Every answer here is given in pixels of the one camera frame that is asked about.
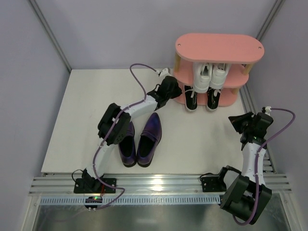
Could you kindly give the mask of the black canvas sneaker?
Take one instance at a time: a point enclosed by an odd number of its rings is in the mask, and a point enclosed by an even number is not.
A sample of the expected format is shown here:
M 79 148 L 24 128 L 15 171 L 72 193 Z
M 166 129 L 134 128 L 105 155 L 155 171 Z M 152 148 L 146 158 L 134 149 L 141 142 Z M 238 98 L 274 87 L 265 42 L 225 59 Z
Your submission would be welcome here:
M 197 109 L 197 93 L 190 86 L 184 86 L 185 108 L 189 112 Z
M 207 91 L 206 108 L 209 111 L 215 111 L 218 108 L 221 90 L 209 88 Z

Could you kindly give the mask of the white sneaker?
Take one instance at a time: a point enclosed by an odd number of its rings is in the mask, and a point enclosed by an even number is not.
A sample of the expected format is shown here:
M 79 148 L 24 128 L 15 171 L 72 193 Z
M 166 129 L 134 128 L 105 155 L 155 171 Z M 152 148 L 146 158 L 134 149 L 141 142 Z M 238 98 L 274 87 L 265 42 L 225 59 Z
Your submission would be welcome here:
M 193 90 L 197 93 L 206 93 L 212 78 L 212 63 L 193 63 Z
M 213 64 L 212 77 L 209 83 L 210 88 L 219 90 L 223 87 L 231 64 Z

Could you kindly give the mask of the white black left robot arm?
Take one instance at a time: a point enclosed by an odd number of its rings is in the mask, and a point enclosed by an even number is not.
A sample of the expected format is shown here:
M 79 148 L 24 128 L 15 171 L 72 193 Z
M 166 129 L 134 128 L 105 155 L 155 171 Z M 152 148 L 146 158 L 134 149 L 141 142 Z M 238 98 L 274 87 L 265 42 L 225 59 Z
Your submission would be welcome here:
M 146 93 L 141 101 L 122 107 L 115 103 L 110 104 L 98 124 L 98 136 L 102 138 L 102 142 L 91 165 L 86 167 L 81 178 L 76 180 L 74 192 L 82 189 L 84 193 L 98 193 L 103 184 L 100 179 L 105 173 L 104 165 L 108 163 L 115 146 L 123 141 L 131 120 L 164 107 L 168 100 L 181 94 L 182 90 L 176 78 L 166 76 L 158 89 Z

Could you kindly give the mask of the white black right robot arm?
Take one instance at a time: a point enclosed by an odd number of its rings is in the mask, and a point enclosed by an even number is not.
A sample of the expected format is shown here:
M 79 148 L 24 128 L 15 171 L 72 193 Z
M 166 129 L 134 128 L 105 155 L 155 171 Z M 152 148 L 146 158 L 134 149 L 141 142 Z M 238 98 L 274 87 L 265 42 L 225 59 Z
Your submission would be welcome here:
M 219 178 L 226 185 L 226 192 L 220 208 L 232 214 L 237 224 L 253 225 L 272 196 L 265 185 L 262 161 L 267 149 L 264 137 L 273 118 L 262 111 L 228 119 L 241 134 L 243 166 L 241 171 L 230 166 L 221 170 Z

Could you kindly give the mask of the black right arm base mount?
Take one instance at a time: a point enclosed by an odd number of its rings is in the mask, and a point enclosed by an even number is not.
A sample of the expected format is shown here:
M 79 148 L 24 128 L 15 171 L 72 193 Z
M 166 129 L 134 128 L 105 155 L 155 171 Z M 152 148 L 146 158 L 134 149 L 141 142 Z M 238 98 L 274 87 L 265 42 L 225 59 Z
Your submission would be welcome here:
M 226 184 L 221 180 L 219 175 L 206 173 L 201 175 L 199 180 L 204 193 L 218 193 L 226 191 Z

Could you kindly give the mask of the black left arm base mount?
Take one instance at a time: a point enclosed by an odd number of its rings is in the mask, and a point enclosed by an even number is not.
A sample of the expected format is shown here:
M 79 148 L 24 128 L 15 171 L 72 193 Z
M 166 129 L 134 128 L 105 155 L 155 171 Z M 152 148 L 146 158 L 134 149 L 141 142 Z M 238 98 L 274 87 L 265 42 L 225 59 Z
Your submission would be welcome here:
M 74 185 L 74 193 L 76 194 L 89 194 L 89 193 L 107 193 L 114 194 L 116 189 L 106 187 L 98 180 L 94 180 L 94 184 L 87 184 L 82 178 L 76 179 Z

